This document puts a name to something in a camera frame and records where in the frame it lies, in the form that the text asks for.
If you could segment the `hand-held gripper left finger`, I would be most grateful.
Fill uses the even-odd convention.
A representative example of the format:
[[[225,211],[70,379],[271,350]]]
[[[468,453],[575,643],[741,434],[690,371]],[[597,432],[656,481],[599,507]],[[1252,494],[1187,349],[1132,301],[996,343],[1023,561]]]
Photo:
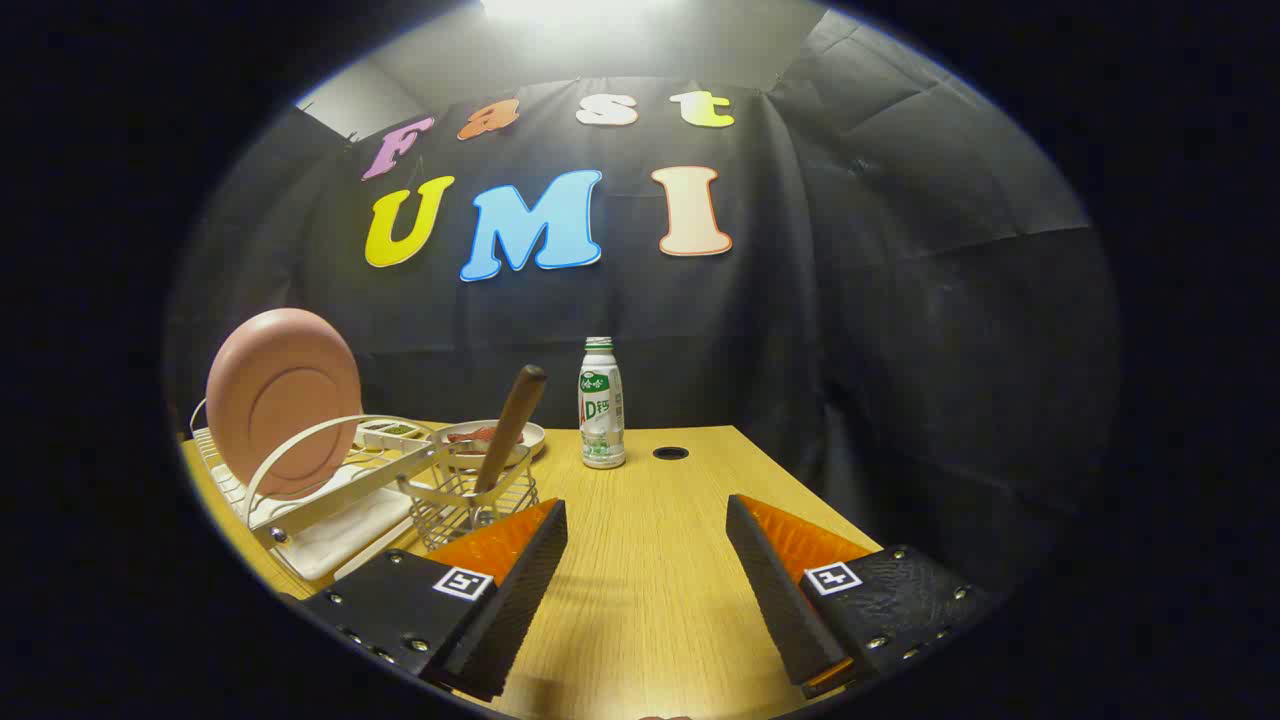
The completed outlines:
[[[549,498],[425,556],[383,551],[298,609],[376,662],[490,701],[506,688],[567,541],[566,503]]]

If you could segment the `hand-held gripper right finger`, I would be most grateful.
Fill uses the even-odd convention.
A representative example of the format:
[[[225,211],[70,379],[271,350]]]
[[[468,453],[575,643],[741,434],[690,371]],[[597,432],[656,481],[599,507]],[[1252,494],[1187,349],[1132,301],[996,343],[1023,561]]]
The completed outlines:
[[[869,550],[746,495],[726,533],[792,684],[809,700],[915,667],[996,598],[920,550]]]

